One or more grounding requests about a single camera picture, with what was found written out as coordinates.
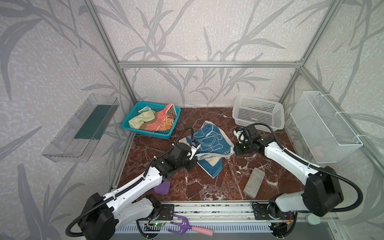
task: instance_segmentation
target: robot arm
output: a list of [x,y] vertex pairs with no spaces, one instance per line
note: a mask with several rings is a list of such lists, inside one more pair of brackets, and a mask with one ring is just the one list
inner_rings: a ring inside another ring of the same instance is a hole
[[[274,212],[310,211],[322,217],[343,201],[337,178],[312,168],[320,167],[286,148],[281,149],[275,139],[270,136],[262,137],[253,125],[239,127],[234,134],[239,140],[235,144],[237,155],[259,152],[290,171],[305,185],[302,192],[282,194],[270,200],[275,208]],[[324,170],[336,174],[330,167],[325,167]]]
[[[66,234],[70,237],[85,236],[87,240],[108,240],[121,226],[141,218],[156,218],[160,214],[161,203],[152,195],[134,201],[149,189],[173,177],[181,168],[191,171],[197,163],[194,155],[199,147],[197,141],[190,145],[177,142],[164,157],[154,158],[143,174],[124,186],[104,196],[93,194],[81,215],[67,227]],[[76,223],[81,233],[71,232]]]

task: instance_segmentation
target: purple sponge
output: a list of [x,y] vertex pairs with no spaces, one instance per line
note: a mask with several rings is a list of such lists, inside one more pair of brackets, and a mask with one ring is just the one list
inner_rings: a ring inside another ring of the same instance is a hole
[[169,192],[170,187],[170,181],[164,181],[160,185],[154,187],[155,193],[161,194],[161,195],[167,195]]

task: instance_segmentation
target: white wire mesh basket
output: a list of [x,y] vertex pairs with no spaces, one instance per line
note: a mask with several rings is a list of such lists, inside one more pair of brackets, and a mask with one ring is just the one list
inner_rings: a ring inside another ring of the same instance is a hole
[[[284,109],[278,102],[248,96],[237,96],[232,110],[235,123],[248,126],[252,123],[265,123],[274,131],[284,128]],[[256,125],[256,129],[271,132],[267,127]]]
[[340,112],[319,91],[303,92],[291,116],[318,163],[338,162],[362,146]]

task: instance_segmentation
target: black motor joint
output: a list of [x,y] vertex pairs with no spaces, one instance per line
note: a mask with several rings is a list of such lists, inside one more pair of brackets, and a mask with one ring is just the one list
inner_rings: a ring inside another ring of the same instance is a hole
[[273,138],[270,136],[261,136],[256,130],[254,125],[247,127],[238,127],[236,132],[241,132],[239,141],[241,143],[235,144],[235,154],[242,155],[247,153],[259,152],[264,154],[264,148],[273,142]]
[[[191,144],[191,146],[194,147],[198,147],[198,145],[199,143],[196,140]],[[181,168],[185,168],[189,172],[192,171],[197,163],[197,159],[195,156],[189,159],[192,154],[191,146],[182,142],[176,143],[167,156],[156,159],[151,164],[151,167],[159,170],[159,174],[163,176],[163,180],[173,177]]]

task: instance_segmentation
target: pink towel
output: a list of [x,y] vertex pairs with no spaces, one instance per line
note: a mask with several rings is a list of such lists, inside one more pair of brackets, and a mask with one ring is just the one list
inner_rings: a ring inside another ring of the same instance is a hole
[[175,120],[176,117],[177,114],[175,106],[173,105],[173,103],[170,103],[163,110],[155,113],[154,120],[145,122],[143,125],[141,125],[140,130],[145,130],[149,132],[169,130],[172,128],[174,122],[170,119]]

